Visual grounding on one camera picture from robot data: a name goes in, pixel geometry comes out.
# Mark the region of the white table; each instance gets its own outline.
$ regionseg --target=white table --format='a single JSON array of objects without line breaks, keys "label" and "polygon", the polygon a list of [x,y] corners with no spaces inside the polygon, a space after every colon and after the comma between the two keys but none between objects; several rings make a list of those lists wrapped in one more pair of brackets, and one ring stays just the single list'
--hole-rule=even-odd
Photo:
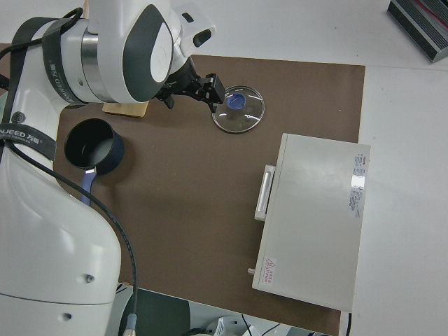
[{"label": "white table", "polygon": [[[352,335],[446,334],[448,59],[429,64],[387,0],[196,2],[219,29],[205,55],[366,65],[359,142],[372,157]],[[0,42],[25,18],[81,3],[8,0]]]}]

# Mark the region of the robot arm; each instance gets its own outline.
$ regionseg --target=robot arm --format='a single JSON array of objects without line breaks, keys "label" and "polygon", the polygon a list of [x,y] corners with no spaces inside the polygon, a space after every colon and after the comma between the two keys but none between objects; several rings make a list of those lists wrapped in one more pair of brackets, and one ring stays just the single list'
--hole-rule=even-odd
[{"label": "robot arm", "polygon": [[[90,8],[90,20],[63,34],[66,21],[21,27],[13,44],[42,40],[11,55],[0,129],[7,139],[39,145],[45,135],[55,142],[61,110],[70,104],[157,97],[172,106],[178,94],[213,110],[223,101],[216,75],[199,78],[190,61],[215,32],[197,8],[173,10],[168,0],[91,0]],[[52,169],[51,155],[23,144],[23,153]],[[0,335],[103,335],[120,270],[109,224],[9,148],[0,186]]]}]

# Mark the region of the white box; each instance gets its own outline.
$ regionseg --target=white box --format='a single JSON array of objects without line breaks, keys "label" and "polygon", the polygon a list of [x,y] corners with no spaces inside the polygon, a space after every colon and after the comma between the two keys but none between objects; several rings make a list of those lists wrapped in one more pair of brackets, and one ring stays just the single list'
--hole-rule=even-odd
[{"label": "white box", "polygon": [[351,312],[370,147],[284,134],[252,287]]}]

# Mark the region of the warning label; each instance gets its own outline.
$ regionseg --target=warning label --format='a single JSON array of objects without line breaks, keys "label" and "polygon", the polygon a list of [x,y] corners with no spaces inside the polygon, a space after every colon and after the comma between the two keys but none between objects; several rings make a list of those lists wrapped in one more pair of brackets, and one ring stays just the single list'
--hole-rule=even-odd
[{"label": "warning label", "polygon": [[365,187],[366,156],[362,153],[355,156],[353,175],[351,177],[351,193],[349,207],[351,214],[359,218],[361,216],[362,201]]},{"label": "warning label", "polygon": [[271,286],[274,283],[275,265],[277,260],[273,258],[265,258],[263,265],[261,284]]}]

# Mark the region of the drawer handle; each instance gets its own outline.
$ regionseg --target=drawer handle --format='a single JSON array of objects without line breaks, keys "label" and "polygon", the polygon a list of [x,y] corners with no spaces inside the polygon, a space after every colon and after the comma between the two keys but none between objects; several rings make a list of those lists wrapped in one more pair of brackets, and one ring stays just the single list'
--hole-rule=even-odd
[{"label": "drawer handle", "polygon": [[274,179],[275,166],[266,164],[263,180],[261,181],[260,194],[258,195],[255,219],[265,221],[267,213],[267,203],[271,193],[272,181]]}]

